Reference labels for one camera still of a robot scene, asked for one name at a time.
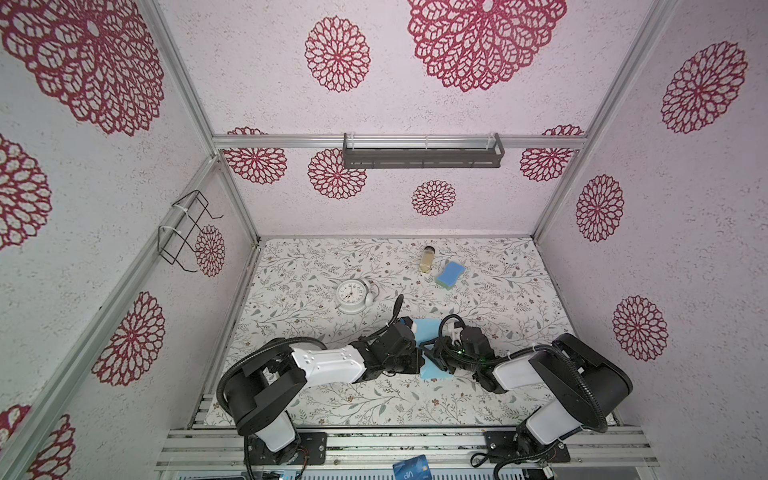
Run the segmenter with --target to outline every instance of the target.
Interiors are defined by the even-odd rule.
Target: table surface
[[[435,248],[432,272],[419,272],[423,247]],[[451,290],[435,284],[447,262],[466,267]],[[374,304],[356,315],[335,308],[336,286],[371,280]],[[272,239],[263,251],[246,306],[235,326],[225,369],[278,336],[313,336],[329,348],[370,333],[392,315],[460,315],[480,326],[497,355],[572,332],[541,257],[530,239]],[[297,425],[516,425],[552,398],[543,385],[502,395],[483,390],[468,372],[449,379],[380,376],[353,385],[304,389],[288,412]],[[205,425],[232,425],[217,403]]]

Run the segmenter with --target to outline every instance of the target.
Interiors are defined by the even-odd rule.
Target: red floral pattern
[[[746,67],[744,50],[735,43],[722,41],[696,52],[667,86],[662,121],[684,134],[711,124],[739,96]]]
[[[509,81],[550,42],[565,0],[408,0],[408,31],[427,74],[446,87]]]
[[[48,436],[43,449],[29,466],[27,480],[62,480],[70,471],[76,447],[74,427],[69,421],[69,415],[58,420],[58,427]]]
[[[101,383],[127,386],[152,366],[164,336],[163,308],[149,292],[141,292],[91,372]]]
[[[0,250],[36,236],[50,212],[51,189],[38,162],[0,134]]]
[[[574,125],[558,125],[546,130],[544,135],[581,135],[584,131]],[[523,175],[537,182],[560,177],[573,156],[569,148],[529,148],[523,151],[520,170]]]
[[[669,336],[664,315],[641,296],[630,296],[616,305],[614,334],[625,352],[645,362],[661,355]]]
[[[589,181],[576,203],[576,224],[584,238],[591,242],[613,235],[624,214],[624,192],[608,175],[597,175]]]
[[[366,37],[357,25],[339,17],[325,17],[315,24],[306,46],[306,65],[312,76],[331,91],[349,91],[368,73],[371,63]]]
[[[411,204],[421,215],[433,217],[447,212],[455,200],[456,190],[451,184],[442,180],[430,180],[416,188],[411,197]]]
[[[133,135],[160,116],[164,73],[132,0],[0,0],[0,30],[5,50],[79,121]]]
[[[230,135],[266,135],[258,128],[242,127]],[[255,184],[271,184],[286,174],[285,151],[282,148],[229,148],[222,152],[232,171]]]
[[[29,412],[29,405],[14,405],[0,413],[0,452],[5,443],[11,438],[16,427]]]
[[[224,238],[219,229],[206,225],[194,244],[197,265],[206,276],[216,276],[224,266]]]
[[[344,168],[342,151],[338,148],[317,152],[310,160],[310,182],[315,190],[328,198],[354,197],[366,184],[365,170],[347,170]]]

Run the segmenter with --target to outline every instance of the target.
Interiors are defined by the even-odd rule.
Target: alarm clock
[[[341,313],[360,313],[373,304],[374,294],[365,280],[344,280],[336,288],[336,303]]]

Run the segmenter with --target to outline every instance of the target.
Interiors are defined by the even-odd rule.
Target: wall
[[[539,3],[160,0],[220,134],[580,134],[651,1]],[[262,235],[530,234],[571,156],[362,179],[318,153],[232,152]]]
[[[766,22],[759,0],[678,7],[539,245],[574,328],[632,378],[619,410],[668,478],[768,467]]]
[[[207,157],[132,2],[104,12],[48,4],[0,1],[0,449]],[[222,198],[224,221],[235,221]],[[136,334],[149,345],[129,370],[141,381],[76,400],[46,449],[61,461],[33,465],[31,478],[63,478],[68,458],[85,468],[76,478],[90,478],[87,462],[144,465],[143,439],[186,425],[250,245],[242,232],[224,238],[232,265],[216,295],[203,295],[201,273],[200,286],[152,277],[145,288],[164,308],[166,335],[157,325]],[[123,429],[111,452],[92,443],[114,434],[101,429],[106,418]]]

